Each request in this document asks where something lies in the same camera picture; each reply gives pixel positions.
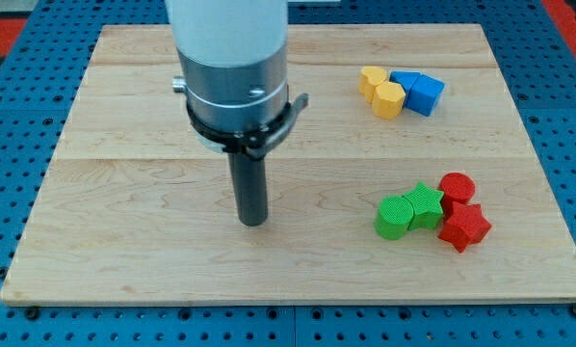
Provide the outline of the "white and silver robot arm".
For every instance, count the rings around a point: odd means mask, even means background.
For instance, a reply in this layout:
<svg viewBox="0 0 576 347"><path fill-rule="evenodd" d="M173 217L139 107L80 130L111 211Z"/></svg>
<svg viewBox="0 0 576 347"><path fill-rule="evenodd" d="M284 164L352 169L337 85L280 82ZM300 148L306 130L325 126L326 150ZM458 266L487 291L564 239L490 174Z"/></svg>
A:
<svg viewBox="0 0 576 347"><path fill-rule="evenodd" d="M249 132L288 101L286 0L166 3L190 115L221 132Z"/></svg>

